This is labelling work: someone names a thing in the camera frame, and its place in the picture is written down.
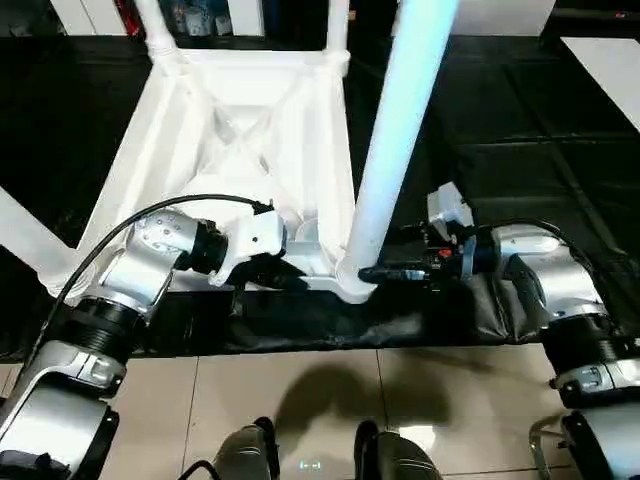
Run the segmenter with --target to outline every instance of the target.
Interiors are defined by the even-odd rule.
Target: black table
[[[264,48],[256,39],[206,48]],[[360,182],[389,52],[387,40],[350,39],[345,79],[354,182]],[[0,41],[2,186],[69,244],[82,234],[151,65],[127,38]],[[452,37],[393,224],[422,220],[425,196],[453,180],[480,223],[548,220],[607,271],[611,309],[634,329],[640,312],[633,209],[640,136],[559,42]],[[614,254],[621,247],[629,256]],[[388,246],[410,258],[420,245]],[[0,252],[0,352],[18,360],[52,301],[33,272]],[[365,305],[324,292],[168,294],[140,355],[502,344],[535,341],[540,325],[506,318],[479,278],[439,295],[379,289]]]

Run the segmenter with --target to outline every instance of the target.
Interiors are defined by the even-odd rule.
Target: robot leg
[[[273,426],[258,419],[229,435],[213,462],[224,480],[273,480],[279,475]]]
[[[442,480],[429,456],[397,433],[382,432],[356,446],[357,480]]]

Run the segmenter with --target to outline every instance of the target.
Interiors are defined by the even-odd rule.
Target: white floor tile
[[[120,426],[100,480],[178,477],[196,364],[196,358],[129,361],[112,405]]]
[[[282,480],[353,478],[357,426],[384,425],[375,351],[200,358],[188,463],[260,416],[276,424]]]
[[[2,396],[4,398],[7,398],[13,390],[21,368],[21,363],[0,365],[0,382],[2,382]]]
[[[563,411],[539,345],[379,352],[391,428],[418,426],[443,474],[533,467],[528,431]],[[570,463],[546,445],[551,465]]]

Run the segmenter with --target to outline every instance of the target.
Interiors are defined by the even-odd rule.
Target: light blue pole
[[[457,7],[458,0],[401,2],[349,244],[337,269],[354,301],[373,291],[357,273],[378,261]]]

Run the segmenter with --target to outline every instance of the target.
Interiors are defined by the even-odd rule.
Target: black cable
[[[211,475],[211,478],[213,480],[222,480],[213,465],[211,465],[206,460],[198,460],[197,462],[195,462],[193,465],[187,468],[182,475],[178,477],[178,480],[187,480],[187,478],[193,475],[193,472],[195,472],[199,468],[204,468],[207,472],[209,472],[209,475]]]
[[[187,203],[187,202],[194,202],[199,200],[223,200],[227,202],[244,203],[246,205],[250,205],[253,208],[254,213],[256,214],[264,213],[266,211],[273,209],[273,207],[269,205],[265,205],[264,203],[258,202],[256,200],[251,200],[245,197],[239,197],[236,195],[224,195],[220,193],[200,193],[196,195],[183,195],[180,197],[174,197],[167,200],[163,200],[161,202],[154,203],[153,205],[150,205],[147,208],[143,208],[142,210],[134,213],[129,218],[127,218],[126,220],[124,220],[123,222],[115,226],[107,235],[105,235],[104,238],[100,240],[100,242],[98,242],[98,244],[93,248],[93,250],[89,252],[89,254],[84,258],[84,260],[80,262],[80,265],[78,265],[78,268],[76,268],[76,270],[71,274],[71,276],[67,280],[67,283],[64,284],[64,287],[62,287],[62,290],[56,297],[56,301],[53,304],[53,307],[51,308],[51,311],[49,312],[47,319],[42,324],[42,327],[40,328],[40,334],[38,335],[38,338],[36,339],[33,345],[33,348],[31,349],[29,357],[24,362],[24,366],[22,367],[22,372],[25,371],[25,369],[31,364],[31,362],[35,358],[36,353],[38,352],[38,348],[42,343],[42,340],[45,336],[45,333],[49,325],[51,324],[56,313],[58,312],[60,305],[62,305],[62,303],[64,302],[64,299],[67,297],[67,295],[69,294],[69,292],[71,291],[75,283],[80,278],[80,275],[82,275],[82,273],[87,269],[87,267],[91,265],[91,262],[93,262],[96,259],[96,257],[100,254],[100,252],[102,252],[102,250],[104,250],[104,248],[115,237],[117,237],[125,228],[133,225],[135,222],[141,220],[142,218],[146,217],[147,215],[150,215],[151,213],[157,210],[160,210],[165,207],[169,207],[171,205],[176,205],[178,203]]]

